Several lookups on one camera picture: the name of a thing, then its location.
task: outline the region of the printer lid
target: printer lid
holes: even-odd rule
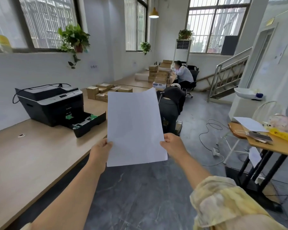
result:
[[[60,94],[66,94],[69,92],[73,92],[79,90],[76,87],[57,87],[54,85],[43,85],[37,88],[26,88],[19,89],[15,88],[17,96],[21,96],[33,101],[40,101],[44,99],[48,99],[54,96],[58,96]]]

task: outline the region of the black hair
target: black hair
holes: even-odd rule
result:
[[[182,66],[182,62],[180,60],[175,61],[175,64],[178,65],[179,67]]]

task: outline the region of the green plant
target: green plant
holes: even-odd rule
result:
[[[77,53],[86,51],[86,48],[90,46],[88,42],[90,35],[85,33],[79,24],[77,26],[68,25],[65,27],[65,31],[59,28],[58,33],[62,38],[60,50],[73,54],[74,63],[69,61],[68,64],[71,69],[75,69],[77,62],[81,60],[77,58]]]
[[[150,43],[148,42],[142,42],[141,43],[141,48],[143,50],[143,53],[145,53],[145,55],[147,54],[147,52],[151,51],[150,48],[151,48],[151,45]]]
[[[193,32],[190,30],[180,30],[178,39],[189,39],[192,37]]]

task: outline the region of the air conditioner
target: air conditioner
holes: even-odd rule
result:
[[[180,60],[183,64],[187,65],[191,43],[192,43],[191,39],[177,39],[176,40],[174,61]]]

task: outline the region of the person's left hand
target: person's left hand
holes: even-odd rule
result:
[[[102,174],[106,168],[106,163],[109,157],[110,149],[113,142],[108,142],[108,139],[102,139],[96,143],[90,152],[88,164],[93,166],[98,173]]]

